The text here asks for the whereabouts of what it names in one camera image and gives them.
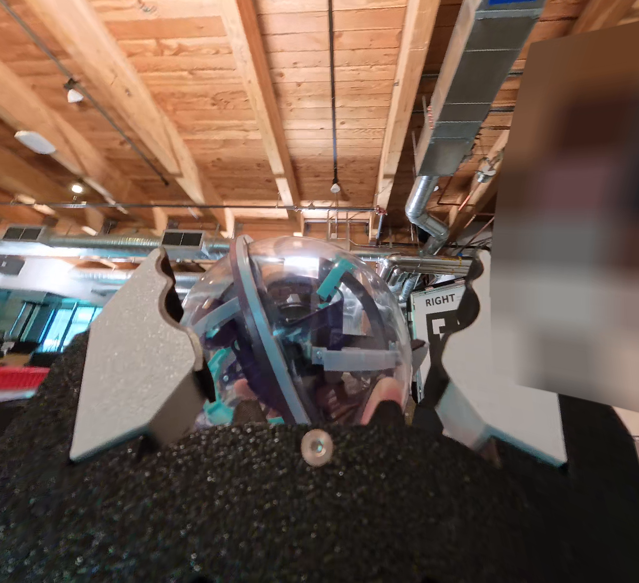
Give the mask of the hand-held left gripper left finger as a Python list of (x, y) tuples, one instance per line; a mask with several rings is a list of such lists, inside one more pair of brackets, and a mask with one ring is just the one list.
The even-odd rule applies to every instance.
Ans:
[(70, 460), (143, 436), (162, 446), (188, 435), (215, 387), (163, 248), (152, 251), (90, 327)]

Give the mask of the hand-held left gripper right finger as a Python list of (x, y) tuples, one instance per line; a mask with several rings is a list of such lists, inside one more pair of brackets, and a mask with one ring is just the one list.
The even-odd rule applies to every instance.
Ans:
[(424, 382), (417, 372), (419, 404), (429, 402), (445, 435), (470, 449), (481, 451), (499, 440), (560, 467), (567, 453), (558, 396), (519, 386), (495, 365), (490, 267), (490, 252), (478, 250), (467, 277), (459, 280), (465, 285), (460, 329), (445, 337)]

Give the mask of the clear maze ball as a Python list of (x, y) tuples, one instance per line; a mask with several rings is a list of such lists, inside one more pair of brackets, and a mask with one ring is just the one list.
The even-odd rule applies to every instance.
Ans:
[(267, 423), (361, 425), (385, 377), (413, 377), (411, 338), (388, 285), (361, 259), (308, 237), (235, 239), (189, 290), (182, 324), (212, 374), (199, 428), (230, 425), (242, 404)]

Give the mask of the person's right hand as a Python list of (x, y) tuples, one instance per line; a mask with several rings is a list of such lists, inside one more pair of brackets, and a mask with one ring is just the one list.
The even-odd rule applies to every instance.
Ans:
[(363, 406), (361, 425), (404, 424), (404, 392), (402, 384), (392, 378), (380, 379)]

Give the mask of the framed marker sign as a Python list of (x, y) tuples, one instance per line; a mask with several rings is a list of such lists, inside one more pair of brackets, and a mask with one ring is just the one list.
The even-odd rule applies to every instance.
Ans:
[(422, 382), (427, 378), (431, 362), (441, 354), (445, 337), (460, 329), (457, 311), (464, 292), (465, 285), (459, 281), (414, 292), (410, 297), (408, 316), (411, 334), (414, 339), (429, 344), (420, 366)]

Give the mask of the thin ceiling pipe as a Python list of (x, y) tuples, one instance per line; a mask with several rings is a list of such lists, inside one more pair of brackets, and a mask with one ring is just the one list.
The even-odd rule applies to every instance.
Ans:
[(379, 206), (374, 207), (358, 207), (358, 206), (317, 206), (314, 204), (309, 204), (307, 206), (299, 206), (299, 205), (265, 205), (265, 204), (196, 204), (193, 202), (189, 203), (122, 203), (122, 202), (100, 202), (100, 203), (90, 203), (90, 202), (60, 202), (54, 203), (51, 201), (20, 201), (18, 199), (11, 199), (10, 201), (2, 201), (2, 206), (25, 206), (28, 208), (35, 208), (36, 206), (47, 206), (52, 209), (65, 209), (65, 210), (81, 210), (84, 208), (105, 208), (105, 209), (113, 209), (119, 210), (121, 212), (128, 210), (150, 210), (151, 208), (162, 208), (162, 209), (188, 209), (192, 208), (194, 210), (247, 210), (247, 211), (291, 211), (291, 212), (306, 212), (306, 211), (317, 211), (317, 212), (348, 212), (348, 213), (381, 213), (384, 214), (386, 211)]

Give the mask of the white ceiling disc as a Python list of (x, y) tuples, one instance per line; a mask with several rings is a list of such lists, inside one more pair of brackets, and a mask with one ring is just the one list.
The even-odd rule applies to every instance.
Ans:
[(20, 130), (15, 132), (14, 138), (39, 155), (53, 155), (57, 151), (52, 142), (45, 139), (38, 132)]

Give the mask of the long horizontal metal duct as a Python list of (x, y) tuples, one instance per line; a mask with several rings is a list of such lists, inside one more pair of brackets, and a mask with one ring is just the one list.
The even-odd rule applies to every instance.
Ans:
[(145, 257), (163, 248), (172, 260), (216, 260), (231, 240), (200, 230), (166, 230), (162, 236), (139, 234), (61, 235), (43, 228), (9, 227), (1, 239), (2, 255), (33, 257)]

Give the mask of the round metal duct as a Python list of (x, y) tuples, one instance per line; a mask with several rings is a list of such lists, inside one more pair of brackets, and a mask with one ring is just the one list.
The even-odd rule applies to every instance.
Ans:
[(438, 176), (431, 175), (416, 177), (404, 209), (410, 223), (430, 236), (424, 249), (427, 256), (435, 256), (450, 234), (448, 226), (427, 211), (427, 203), (438, 185), (438, 180)]

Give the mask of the rectangular metal air duct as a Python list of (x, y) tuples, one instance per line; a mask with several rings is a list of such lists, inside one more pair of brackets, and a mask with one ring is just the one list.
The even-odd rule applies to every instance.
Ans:
[(417, 144), (417, 176), (457, 171), (545, 3), (463, 0)]

